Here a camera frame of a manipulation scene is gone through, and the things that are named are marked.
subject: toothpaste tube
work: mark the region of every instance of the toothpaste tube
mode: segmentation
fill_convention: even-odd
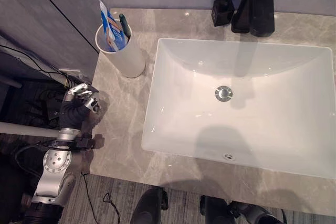
[[[126,45],[126,37],[119,24],[117,24],[113,16],[107,10],[105,4],[101,0],[99,0],[99,3],[106,42],[109,45],[111,52],[118,51]]]

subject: white cup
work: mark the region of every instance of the white cup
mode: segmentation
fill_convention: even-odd
[[[103,25],[98,28],[95,41],[99,50],[113,63],[123,76],[134,78],[141,75],[145,69],[145,60],[137,42],[132,39],[132,29],[130,26],[129,28],[131,37],[126,46],[119,51],[110,51],[106,42]]]

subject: bathroom sink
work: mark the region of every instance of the bathroom sink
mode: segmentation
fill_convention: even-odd
[[[336,177],[332,52],[160,39],[142,148]]]

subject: sink drain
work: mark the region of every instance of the sink drain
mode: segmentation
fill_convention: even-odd
[[[220,102],[227,102],[232,98],[232,89],[228,86],[220,86],[215,91],[215,96]]]

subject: gray marble surface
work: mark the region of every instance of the gray marble surface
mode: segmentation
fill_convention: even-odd
[[[114,9],[124,13],[146,59],[143,75],[128,79],[102,54],[93,86],[102,110],[92,115],[93,174],[160,185],[263,206],[336,216],[336,180],[144,151],[141,136],[159,38],[262,41],[330,47],[335,53],[336,18],[276,13],[268,38],[214,27],[210,10]]]

